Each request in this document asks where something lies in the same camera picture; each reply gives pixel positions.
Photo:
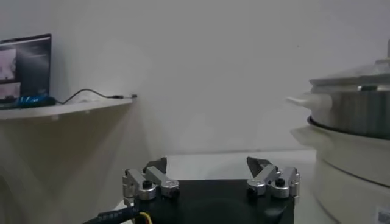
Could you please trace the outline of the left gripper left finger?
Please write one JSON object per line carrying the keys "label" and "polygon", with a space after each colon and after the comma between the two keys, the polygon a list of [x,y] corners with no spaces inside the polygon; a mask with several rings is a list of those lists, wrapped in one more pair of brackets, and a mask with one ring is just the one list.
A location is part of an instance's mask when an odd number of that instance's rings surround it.
{"label": "left gripper left finger", "polygon": [[126,206],[134,206],[136,200],[152,201],[160,193],[162,197],[176,199],[180,195],[178,180],[166,175],[167,157],[149,161],[142,171],[126,169],[122,176],[122,194]]}

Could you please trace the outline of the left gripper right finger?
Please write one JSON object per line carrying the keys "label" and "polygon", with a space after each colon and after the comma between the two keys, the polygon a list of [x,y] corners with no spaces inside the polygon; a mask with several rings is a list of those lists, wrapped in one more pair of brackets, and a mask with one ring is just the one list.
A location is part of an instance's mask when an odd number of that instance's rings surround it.
{"label": "left gripper right finger", "polygon": [[300,173],[295,167],[280,170],[270,161],[254,157],[247,157],[246,162],[252,174],[247,180],[248,196],[260,197],[270,193],[278,199],[299,198]]}

